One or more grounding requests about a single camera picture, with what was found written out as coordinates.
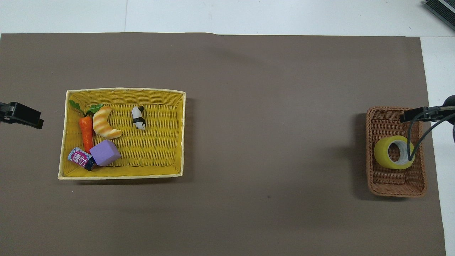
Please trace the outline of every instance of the toy panda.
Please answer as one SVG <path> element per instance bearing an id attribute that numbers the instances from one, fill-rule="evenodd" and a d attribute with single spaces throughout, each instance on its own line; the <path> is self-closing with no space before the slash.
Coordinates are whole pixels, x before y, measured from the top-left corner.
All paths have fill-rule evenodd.
<path id="1" fill-rule="evenodd" d="M 136 125 L 136 129 L 145 130 L 145 120 L 142 118 L 142 112 L 144 107 L 134 107 L 131 113 L 133 114 L 133 123 Z"/>

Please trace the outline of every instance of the white floor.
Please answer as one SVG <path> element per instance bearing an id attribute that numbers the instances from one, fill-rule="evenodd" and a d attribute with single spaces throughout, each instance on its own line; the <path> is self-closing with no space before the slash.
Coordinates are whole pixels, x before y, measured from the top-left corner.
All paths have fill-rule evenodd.
<path id="1" fill-rule="evenodd" d="M 0 33 L 125 31 L 419 36 L 430 105 L 455 94 L 455 31 L 420 0 L 0 1 Z M 433 131 L 433 142 L 445 246 L 455 256 L 455 145 L 448 123 Z"/>

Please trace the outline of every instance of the bread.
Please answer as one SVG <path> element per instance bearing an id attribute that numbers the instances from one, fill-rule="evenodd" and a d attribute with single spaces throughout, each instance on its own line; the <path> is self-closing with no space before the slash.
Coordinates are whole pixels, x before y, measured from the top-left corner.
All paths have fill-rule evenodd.
<path id="1" fill-rule="evenodd" d="M 96 134 L 108 139 L 121 136 L 121 130 L 113 129 L 107 122 L 107 117 L 111 111 L 111 107 L 104 106 L 93 115 L 93 130 Z"/>

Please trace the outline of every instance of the purple block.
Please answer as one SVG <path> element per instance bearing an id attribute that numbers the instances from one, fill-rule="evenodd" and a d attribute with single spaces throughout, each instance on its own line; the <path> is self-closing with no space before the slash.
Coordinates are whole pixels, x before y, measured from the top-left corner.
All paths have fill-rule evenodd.
<path id="1" fill-rule="evenodd" d="M 100 166 L 108 166 L 121 157 L 117 147 L 110 140 L 104 140 L 91 148 L 90 154 L 95 159 L 96 164 Z"/>

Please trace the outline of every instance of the yellow tape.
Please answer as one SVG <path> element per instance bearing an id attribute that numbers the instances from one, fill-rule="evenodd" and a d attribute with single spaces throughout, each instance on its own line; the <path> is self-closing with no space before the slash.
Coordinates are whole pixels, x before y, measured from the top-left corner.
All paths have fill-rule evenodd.
<path id="1" fill-rule="evenodd" d="M 389 169 L 406 169 L 412 165 L 414 158 L 408 161 L 408 139 L 403 136 L 392 136 L 380 139 L 374 146 L 374 158 L 383 167 Z M 389 147 L 395 144 L 399 149 L 399 159 L 392 161 L 389 156 Z M 410 144 L 411 152 L 414 150 L 412 143 Z"/>

